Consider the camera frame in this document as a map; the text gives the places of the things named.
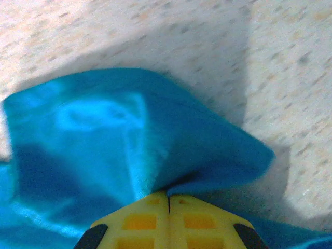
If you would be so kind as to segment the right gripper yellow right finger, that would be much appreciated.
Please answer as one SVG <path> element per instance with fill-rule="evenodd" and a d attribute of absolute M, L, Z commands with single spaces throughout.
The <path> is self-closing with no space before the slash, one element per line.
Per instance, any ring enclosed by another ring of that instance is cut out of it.
<path fill-rule="evenodd" d="M 188 195 L 170 197 L 170 249 L 268 249 L 246 219 Z"/>

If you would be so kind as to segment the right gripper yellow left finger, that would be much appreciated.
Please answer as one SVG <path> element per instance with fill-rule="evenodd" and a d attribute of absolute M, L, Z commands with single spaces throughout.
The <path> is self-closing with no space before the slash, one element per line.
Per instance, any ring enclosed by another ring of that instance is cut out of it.
<path fill-rule="evenodd" d="M 98 220 L 74 249 L 168 249 L 169 200 L 151 194 Z"/>

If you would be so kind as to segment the blue t-shirt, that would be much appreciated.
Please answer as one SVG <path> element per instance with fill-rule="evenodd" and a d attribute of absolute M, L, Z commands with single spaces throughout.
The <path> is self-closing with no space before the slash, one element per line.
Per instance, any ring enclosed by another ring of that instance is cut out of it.
<path fill-rule="evenodd" d="M 274 153 L 166 77 L 91 70 L 3 102 L 12 158 L 0 161 L 0 249 L 74 249 L 98 219 L 168 197 L 249 183 Z M 248 220 L 268 249 L 332 249 L 332 234 L 223 209 Z M 170 249 L 170 211 L 169 211 Z"/>

